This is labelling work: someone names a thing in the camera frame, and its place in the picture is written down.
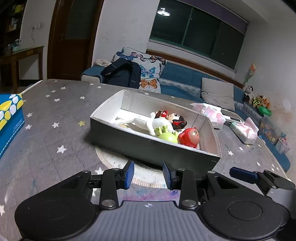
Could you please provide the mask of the green round toy figure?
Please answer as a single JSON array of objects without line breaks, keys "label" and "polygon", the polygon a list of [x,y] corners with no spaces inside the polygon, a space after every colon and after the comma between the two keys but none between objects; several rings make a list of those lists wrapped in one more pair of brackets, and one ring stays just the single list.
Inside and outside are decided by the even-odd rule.
[{"label": "green round toy figure", "polygon": [[159,126],[154,129],[154,132],[156,133],[156,136],[162,140],[175,144],[178,143],[179,133],[177,131],[169,132],[168,126]]}]

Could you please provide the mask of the red dress doll figure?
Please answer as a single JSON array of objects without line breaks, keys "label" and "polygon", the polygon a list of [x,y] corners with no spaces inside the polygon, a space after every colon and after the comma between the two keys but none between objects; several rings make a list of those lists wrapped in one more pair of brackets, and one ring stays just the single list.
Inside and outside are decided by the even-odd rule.
[{"label": "red dress doll figure", "polygon": [[165,118],[171,123],[173,129],[176,131],[184,129],[187,125],[187,121],[183,116],[176,113],[168,113],[167,110],[158,111],[155,118]]}]

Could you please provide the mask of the white plush rabbit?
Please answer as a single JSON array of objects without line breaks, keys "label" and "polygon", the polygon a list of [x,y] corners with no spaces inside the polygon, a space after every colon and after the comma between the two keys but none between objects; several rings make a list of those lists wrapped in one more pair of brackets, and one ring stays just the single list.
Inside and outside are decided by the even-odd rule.
[{"label": "white plush rabbit", "polygon": [[134,123],[136,127],[141,130],[146,130],[149,132],[151,136],[159,136],[164,131],[168,133],[172,133],[173,135],[177,134],[177,132],[173,129],[172,123],[164,117],[156,118],[156,113],[152,112],[149,118],[120,118],[113,122],[114,125],[127,125],[130,123]]}]

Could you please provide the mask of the white grey cardboard box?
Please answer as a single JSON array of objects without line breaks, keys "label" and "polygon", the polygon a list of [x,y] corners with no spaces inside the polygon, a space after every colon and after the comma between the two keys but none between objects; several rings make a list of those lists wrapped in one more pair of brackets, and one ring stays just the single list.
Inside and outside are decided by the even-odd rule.
[{"label": "white grey cardboard box", "polygon": [[[199,148],[161,140],[135,124],[129,128],[115,124],[116,121],[125,123],[135,118],[147,121],[151,112],[161,109],[182,115],[189,128],[197,129],[201,137]],[[120,90],[95,109],[90,116],[90,126],[91,140],[98,146],[153,166],[161,167],[163,162],[167,162],[175,169],[190,169],[196,175],[203,175],[212,170],[222,157],[210,120],[190,109],[184,99],[173,103],[171,99],[161,99],[161,94]]]}]

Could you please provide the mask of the grey star pattern tablecloth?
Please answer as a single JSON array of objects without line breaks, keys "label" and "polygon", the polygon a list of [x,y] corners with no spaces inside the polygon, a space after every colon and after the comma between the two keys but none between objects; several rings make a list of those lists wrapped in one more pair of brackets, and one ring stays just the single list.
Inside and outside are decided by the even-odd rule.
[{"label": "grey star pattern tablecloth", "polygon": [[[14,214],[23,200],[82,170],[101,174],[107,169],[89,139],[90,115],[119,90],[118,86],[49,79],[23,94],[25,124],[1,157],[1,240],[21,239]],[[214,171],[229,176],[229,169],[236,166],[288,178],[260,138],[248,146],[227,125],[215,132],[222,158]],[[129,190],[118,191],[118,199],[179,202],[179,193],[132,184]]]}]

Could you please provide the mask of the pink plastic bag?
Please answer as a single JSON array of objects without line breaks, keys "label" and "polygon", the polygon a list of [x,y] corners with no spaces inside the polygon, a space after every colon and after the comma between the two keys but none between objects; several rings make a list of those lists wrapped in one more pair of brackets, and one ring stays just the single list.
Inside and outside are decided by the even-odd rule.
[{"label": "pink plastic bag", "polygon": [[222,129],[226,118],[222,114],[222,108],[207,103],[192,103],[192,110],[201,113],[211,121],[212,125],[216,129]]}]

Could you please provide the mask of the pink white wipes pack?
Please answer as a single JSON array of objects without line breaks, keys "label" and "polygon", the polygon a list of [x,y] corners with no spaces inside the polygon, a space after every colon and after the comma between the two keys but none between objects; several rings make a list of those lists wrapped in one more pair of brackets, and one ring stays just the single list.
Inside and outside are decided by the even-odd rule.
[{"label": "pink white wipes pack", "polygon": [[242,123],[232,123],[230,129],[246,145],[253,145],[257,139],[259,128],[251,118],[247,118]]}]

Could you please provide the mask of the grey cushion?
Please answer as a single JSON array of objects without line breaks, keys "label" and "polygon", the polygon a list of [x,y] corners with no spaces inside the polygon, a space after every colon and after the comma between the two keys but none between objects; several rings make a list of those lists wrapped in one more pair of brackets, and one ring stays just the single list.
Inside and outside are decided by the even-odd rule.
[{"label": "grey cushion", "polygon": [[201,98],[208,104],[230,111],[235,110],[234,85],[232,83],[203,77]]}]

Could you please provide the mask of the panda plush toy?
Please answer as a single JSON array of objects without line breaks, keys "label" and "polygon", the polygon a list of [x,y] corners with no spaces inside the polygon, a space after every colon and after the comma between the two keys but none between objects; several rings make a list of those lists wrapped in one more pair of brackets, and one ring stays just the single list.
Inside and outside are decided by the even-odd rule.
[{"label": "panda plush toy", "polygon": [[246,89],[244,90],[244,95],[242,100],[252,105],[253,99],[254,99],[253,87],[251,85],[248,85],[248,87],[246,87]]}]

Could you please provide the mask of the dark blue backpack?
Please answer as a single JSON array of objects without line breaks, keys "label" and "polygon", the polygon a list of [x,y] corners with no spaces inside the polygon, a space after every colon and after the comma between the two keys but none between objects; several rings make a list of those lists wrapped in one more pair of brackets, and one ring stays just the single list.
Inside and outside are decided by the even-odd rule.
[{"label": "dark blue backpack", "polygon": [[105,67],[100,75],[102,83],[139,89],[142,70],[140,66],[130,60],[117,59]]}]

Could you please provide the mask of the blue yellow tissue box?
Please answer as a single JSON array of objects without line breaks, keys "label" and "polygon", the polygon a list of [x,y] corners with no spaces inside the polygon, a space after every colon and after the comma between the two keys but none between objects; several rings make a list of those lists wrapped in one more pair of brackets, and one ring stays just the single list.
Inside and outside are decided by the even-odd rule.
[{"label": "blue yellow tissue box", "polygon": [[0,157],[25,123],[22,106],[23,98],[20,94],[0,95]]}]

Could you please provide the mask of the butterfly print pillow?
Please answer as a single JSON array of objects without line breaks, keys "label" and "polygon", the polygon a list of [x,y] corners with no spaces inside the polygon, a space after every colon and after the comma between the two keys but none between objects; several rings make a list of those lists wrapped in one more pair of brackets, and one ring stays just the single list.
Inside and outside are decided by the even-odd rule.
[{"label": "butterfly print pillow", "polygon": [[167,63],[165,58],[145,54],[130,47],[123,47],[114,55],[112,61],[114,62],[119,58],[133,61],[140,66],[140,90],[161,93],[159,79]]}]

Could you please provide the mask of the dark window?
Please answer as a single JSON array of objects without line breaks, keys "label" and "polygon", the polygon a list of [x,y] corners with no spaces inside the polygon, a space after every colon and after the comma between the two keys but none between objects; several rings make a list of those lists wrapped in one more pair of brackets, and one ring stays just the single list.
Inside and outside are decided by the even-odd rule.
[{"label": "dark window", "polygon": [[234,69],[248,23],[215,1],[160,1],[150,39]]}]

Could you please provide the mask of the dark wooden door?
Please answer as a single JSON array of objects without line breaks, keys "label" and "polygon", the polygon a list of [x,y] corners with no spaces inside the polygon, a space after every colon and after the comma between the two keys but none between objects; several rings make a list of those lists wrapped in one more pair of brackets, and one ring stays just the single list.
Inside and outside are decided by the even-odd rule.
[{"label": "dark wooden door", "polygon": [[56,1],[51,21],[47,77],[80,80],[91,67],[95,36],[104,1]]}]

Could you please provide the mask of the wooden side table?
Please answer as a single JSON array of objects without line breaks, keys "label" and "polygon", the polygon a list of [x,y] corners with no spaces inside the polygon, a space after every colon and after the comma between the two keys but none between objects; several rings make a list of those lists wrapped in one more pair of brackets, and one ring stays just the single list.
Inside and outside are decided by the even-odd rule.
[{"label": "wooden side table", "polygon": [[13,84],[13,93],[18,93],[17,80],[19,79],[19,61],[25,58],[38,55],[38,75],[39,81],[43,80],[43,49],[44,46],[22,49],[4,56],[1,59],[1,65],[11,65],[11,79]]}]

